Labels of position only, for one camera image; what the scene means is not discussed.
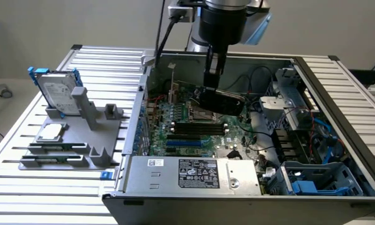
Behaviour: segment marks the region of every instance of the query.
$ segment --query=gray drive holder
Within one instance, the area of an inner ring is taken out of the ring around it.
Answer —
[[[22,170],[106,169],[111,165],[123,110],[96,107],[84,87],[75,87],[80,116],[47,108],[48,117],[20,159]]]

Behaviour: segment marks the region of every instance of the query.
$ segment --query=power supply label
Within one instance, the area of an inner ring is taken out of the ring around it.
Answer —
[[[178,169],[182,188],[219,188],[217,160],[181,159]]]

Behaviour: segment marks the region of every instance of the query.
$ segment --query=white wall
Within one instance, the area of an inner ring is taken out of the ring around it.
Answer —
[[[375,0],[269,1],[274,20],[263,41],[233,51],[334,54],[351,68],[375,63]],[[161,3],[0,0],[0,77],[26,78],[31,65],[55,68],[72,44],[154,47]],[[185,47],[189,29],[175,26],[167,48]]]

